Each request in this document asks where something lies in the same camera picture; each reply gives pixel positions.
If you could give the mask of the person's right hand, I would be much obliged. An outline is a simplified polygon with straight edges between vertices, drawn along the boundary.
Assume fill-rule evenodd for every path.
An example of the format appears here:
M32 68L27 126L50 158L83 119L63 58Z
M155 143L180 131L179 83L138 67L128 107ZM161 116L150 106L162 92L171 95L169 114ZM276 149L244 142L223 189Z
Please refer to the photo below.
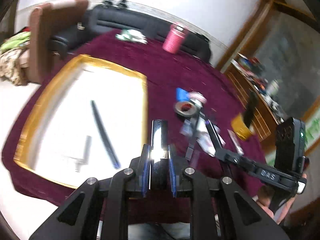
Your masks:
M278 200L278 195L269 186L262 186L253 200L278 224L287 222L294 212L308 204L308 193L297 194L290 199Z

